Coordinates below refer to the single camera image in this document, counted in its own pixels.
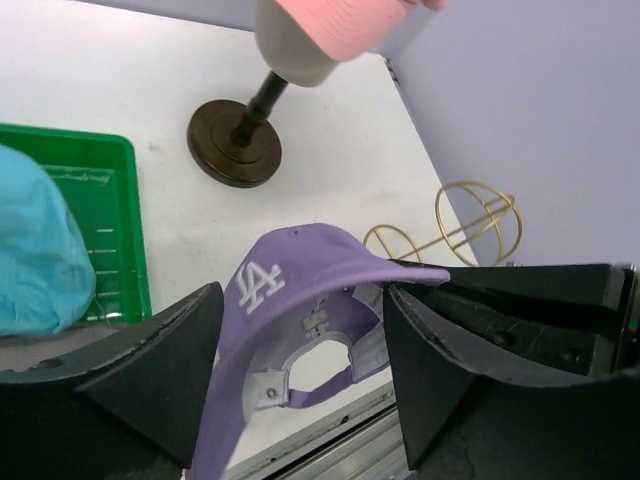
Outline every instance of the white table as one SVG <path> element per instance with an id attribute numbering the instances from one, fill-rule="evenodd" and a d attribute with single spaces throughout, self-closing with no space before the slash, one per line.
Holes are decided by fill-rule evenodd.
<path id="1" fill-rule="evenodd" d="M 288 88 L 271 118 L 280 170 L 236 190 L 196 166 L 185 133 L 201 104 L 247 102 L 257 91 L 268 69 L 252 34 L 68 0 L 3 0 L 0 43 L 0 122 L 133 142 L 154 311 L 207 282 L 226 284 L 256 239 L 278 227 L 326 222 L 362 238 L 394 223 L 417 241 L 439 236 L 440 182 L 377 55 L 341 66 L 319 88 Z M 444 245 L 426 260 L 460 265 Z M 322 345 L 296 365 L 292 384 L 313 388 L 346 361 L 342 346 Z M 310 374 L 318 364 L 323 378 Z M 231 465 L 390 379 L 387 370 L 318 407 L 256 415 Z"/>

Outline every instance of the gold wire rack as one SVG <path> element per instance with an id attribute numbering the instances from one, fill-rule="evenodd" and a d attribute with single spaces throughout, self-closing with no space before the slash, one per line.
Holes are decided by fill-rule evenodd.
<path id="1" fill-rule="evenodd" d="M 462 191 L 465 191 L 469 195 L 471 195 L 472 198 L 474 198 L 478 203 L 480 203 L 480 205 L 482 205 L 482 207 L 484 208 L 484 211 L 486 212 L 486 215 L 478 217 L 475 220 L 465 225 L 462 225 L 461 227 L 458 227 L 451 232 L 447 232 L 444 222 L 442 220 L 442 208 L 441 208 L 442 199 L 446 198 L 447 192 L 450 192 L 455 189 L 460 189 Z M 484 193 L 488 192 L 492 194 L 492 197 L 489 200 L 485 200 L 479 192 L 484 192 Z M 451 251 L 456 255 L 456 257 L 460 259 L 461 262 L 463 262 L 467 266 L 474 267 L 474 266 L 478 266 L 477 263 L 465 257 L 460 252 L 460 247 L 470 244 L 471 242 L 473 242 L 474 240 L 477 240 L 487 232 L 494 230 L 496 234 L 496 238 L 498 240 L 498 253 L 496 255 L 496 259 L 494 263 L 492 264 L 495 266 L 495 265 L 499 265 L 504 260 L 506 260 L 511 255 L 513 255 L 513 253 L 516 251 L 516 249 L 520 245 L 520 241 L 522 240 L 523 221 L 522 221 L 522 216 L 520 215 L 520 211 L 516 206 L 515 198 L 513 197 L 513 195 L 507 195 L 503 193 L 501 190 L 497 189 L 496 187 L 484 182 L 470 180 L 470 181 L 454 182 L 454 183 L 444 185 L 442 188 L 440 188 L 440 190 L 438 190 L 438 193 L 436 194 L 435 213 L 436 213 L 436 221 L 438 223 L 438 229 L 440 230 L 441 236 L 439 238 L 436 238 L 435 240 L 431 240 L 430 242 L 425 243 L 424 245 L 417 246 L 413 238 L 411 238 L 411 236 L 407 234 L 404 230 L 402 230 L 401 228 L 395 225 L 388 224 L 388 223 L 376 225 L 371 230 L 369 230 L 365 235 L 362 243 L 364 243 L 364 245 L 367 246 L 367 248 L 369 248 L 370 240 L 373 237 L 375 237 L 378 239 L 378 241 L 382 245 L 382 248 L 384 249 L 384 251 L 386 252 L 389 258 L 396 259 L 396 260 L 405 260 L 411 257 L 412 255 L 415 255 L 418 262 L 424 263 L 422 259 L 422 252 L 430 247 L 433 247 L 434 245 L 437 245 L 440 242 L 445 242 L 447 246 L 451 249 Z M 513 213 L 515 215 L 516 224 L 517 224 L 517 233 L 516 233 L 513 246 L 511 246 L 511 248 L 509 249 L 506 249 L 504 235 L 500 230 L 500 221 L 503 220 L 509 213 Z M 473 227 L 477 227 L 483 222 L 487 222 L 487 223 L 483 225 L 481 228 L 479 228 L 478 230 L 471 233 L 470 235 L 468 236 L 466 235 L 469 229 Z M 384 230 L 390 230 L 392 232 L 397 233 L 401 237 L 403 237 L 411 246 L 411 250 L 401 255 L 395 255 L 391 250 L 391 247 L 389 246 L 388 242 L 385 240 L 384 236 L 381 233 Z M 452 237 L 460 234 L 464 234 L 465 238 L 459 242 L 454 242 Z"/>

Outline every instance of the purple cap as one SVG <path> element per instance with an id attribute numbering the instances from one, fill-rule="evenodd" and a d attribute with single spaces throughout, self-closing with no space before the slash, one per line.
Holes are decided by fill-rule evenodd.
<path id="1" fill-rule="evenodd" d="M 444 269 L 376 257 L 330 225 L 261 237 L 224 292 L 219 360 L 187 478 L 221 478 L 254 411 L 317 405 L 388 366 L 378 283 L 448 280 Z M 290 389 L 292 364 L 325 340 L 346 345 L 351 365 L 312 392 Z"/>

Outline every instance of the pink cap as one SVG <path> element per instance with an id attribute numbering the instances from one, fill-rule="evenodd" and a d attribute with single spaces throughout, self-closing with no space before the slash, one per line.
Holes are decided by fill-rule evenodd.
<path id="1" fill-rule="evenodd" d="M 277 0 L 329 57 L 352 60 L 377 45 L 419 4 L 434 0 Z"/>

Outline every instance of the hat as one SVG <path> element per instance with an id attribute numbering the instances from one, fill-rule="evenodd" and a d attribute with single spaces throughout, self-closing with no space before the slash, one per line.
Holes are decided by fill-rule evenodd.
<path id="1" fill-rule="evenodd" d="M 0 337 L 46 336 L 80 320 L 96 276 L 56 184 L 0 145 Z"/>
<path id="2" fill-rule="evenodd" d="M 317 405 L 388 366 L 378 283 L 448 279 L 444 269 L 376 257 L 330 225 L 261 237 L 224 292 L 219 360 L 187 478 L 221 478 L 253 411 Z M 347 346 L 350 366 L 312 392 L 290 389 L 292 364 L 325 340 Z"/>
<path id="3" fill-rule="evenodd" d="M 337 62 L 377 45 L 420 0 L 276 0 L 305 33 Z"/>

